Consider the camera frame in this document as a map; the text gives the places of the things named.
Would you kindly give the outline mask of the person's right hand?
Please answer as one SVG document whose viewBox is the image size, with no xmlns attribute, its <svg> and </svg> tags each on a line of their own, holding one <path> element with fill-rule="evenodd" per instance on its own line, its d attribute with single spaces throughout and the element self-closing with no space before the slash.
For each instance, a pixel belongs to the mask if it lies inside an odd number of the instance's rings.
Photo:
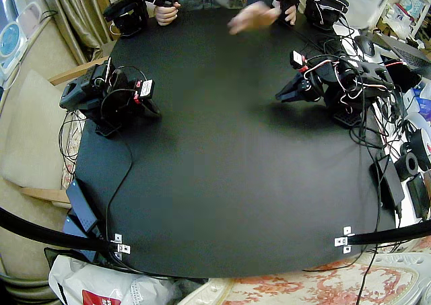
<svg viewBox="0 0 431 305">
<path fill-rule="evenodd" d="M 181 4 L 178 2 L 175 2 L 170 7 L 155 6 L 154 17 L 158 25 L 167 26 L 171 24 L 177 18 L 180 7 Z"/>
</svg>

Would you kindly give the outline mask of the person's left hand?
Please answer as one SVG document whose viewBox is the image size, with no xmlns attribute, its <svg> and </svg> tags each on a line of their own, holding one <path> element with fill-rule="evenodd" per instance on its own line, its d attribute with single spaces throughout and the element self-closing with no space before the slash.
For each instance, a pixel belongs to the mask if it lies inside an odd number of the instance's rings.
<svg viewBox="0 0 431 305">
<path fill-rule="evenodd" d="M 278 7 L 270 7 L 262 1 L 255 2 L 246 6 L 228 22 L 229 33 L 235 35 L 269 27 L 280 13 Z"/>
</svg>

